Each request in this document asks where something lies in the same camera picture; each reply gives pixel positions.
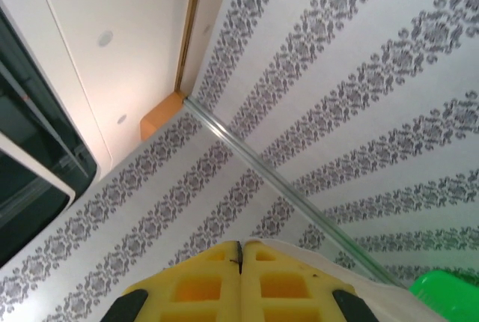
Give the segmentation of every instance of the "yellow plastic object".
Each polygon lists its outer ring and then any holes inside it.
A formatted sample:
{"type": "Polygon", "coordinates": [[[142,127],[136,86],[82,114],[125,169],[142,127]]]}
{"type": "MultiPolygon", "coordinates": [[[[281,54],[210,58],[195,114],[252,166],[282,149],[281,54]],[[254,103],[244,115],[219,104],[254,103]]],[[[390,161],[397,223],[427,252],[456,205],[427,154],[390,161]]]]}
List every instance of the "yellow plastic object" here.
{"type": "Polygon", "coordinates": [[[135,322],[239,322],[237,243],[225,242],[130,286],[148,292],[135,322]]]}
{"type": "Polygon", "coordinates": [[[148,297],[135,322],[345,322],[332,292],[352,285],[251,241],[214,246],[130,288],[148,297]],[[238,258],[242,257],[242,273],[238,258]]]}

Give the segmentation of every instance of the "damask pattern wallpaper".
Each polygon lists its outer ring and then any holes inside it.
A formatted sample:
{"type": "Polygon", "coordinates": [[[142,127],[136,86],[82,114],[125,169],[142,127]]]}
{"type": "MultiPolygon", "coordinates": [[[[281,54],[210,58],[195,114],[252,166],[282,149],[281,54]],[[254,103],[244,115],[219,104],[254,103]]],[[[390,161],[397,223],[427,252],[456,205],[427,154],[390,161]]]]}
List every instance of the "damask pattern wallpaper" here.
{"type": "Polygon", "coordinates": [[[193,96],[407,285],[473,279],[478,38],[479,0],[224,0],[193,96]]]}

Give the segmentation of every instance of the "green plastic object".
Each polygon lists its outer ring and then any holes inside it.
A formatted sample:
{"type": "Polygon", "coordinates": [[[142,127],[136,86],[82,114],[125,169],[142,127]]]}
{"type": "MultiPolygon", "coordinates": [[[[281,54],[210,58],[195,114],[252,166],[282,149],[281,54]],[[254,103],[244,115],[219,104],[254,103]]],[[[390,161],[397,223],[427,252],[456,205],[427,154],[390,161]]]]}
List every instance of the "green plastic object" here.
{"type": "Polygon", "coordinates": [[[409,290],[448,321],[479,321],[479,288],[449,273],[428,272],[409,290]]]}

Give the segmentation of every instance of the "wooden trim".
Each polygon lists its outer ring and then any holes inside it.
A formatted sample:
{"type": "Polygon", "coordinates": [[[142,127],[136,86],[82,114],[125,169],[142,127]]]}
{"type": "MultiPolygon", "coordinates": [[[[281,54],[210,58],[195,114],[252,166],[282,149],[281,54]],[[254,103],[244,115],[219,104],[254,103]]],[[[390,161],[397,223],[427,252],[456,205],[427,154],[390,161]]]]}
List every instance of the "wooden trim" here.
{"type": "Polygon", "coordinates": [[[174,91],[180,91],[181,79],[185,69],[186,54],[188,53],[189,41],[192,36],[193,22],[195,21],[198,0],[189,0],[188,10],[186,11],[185,27],[183,29],[183,39],[181,41],[180,59],[178,60],[177,75],[174,80],[174,91]]]}

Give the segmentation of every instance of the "orange wooden block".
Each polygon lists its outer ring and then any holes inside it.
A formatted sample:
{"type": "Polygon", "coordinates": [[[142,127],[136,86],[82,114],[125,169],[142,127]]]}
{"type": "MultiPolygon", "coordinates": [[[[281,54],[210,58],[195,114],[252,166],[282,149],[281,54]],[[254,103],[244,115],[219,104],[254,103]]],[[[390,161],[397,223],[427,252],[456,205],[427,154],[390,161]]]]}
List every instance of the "orange wooden block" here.
{"type": "Polygon", "coordinates": [[[185,95],[182,92],[174,92],[148,112],[140,122],[141,140],[150,138],[170,118],[175,116],[181,110],[184,98],[185,95]]]}

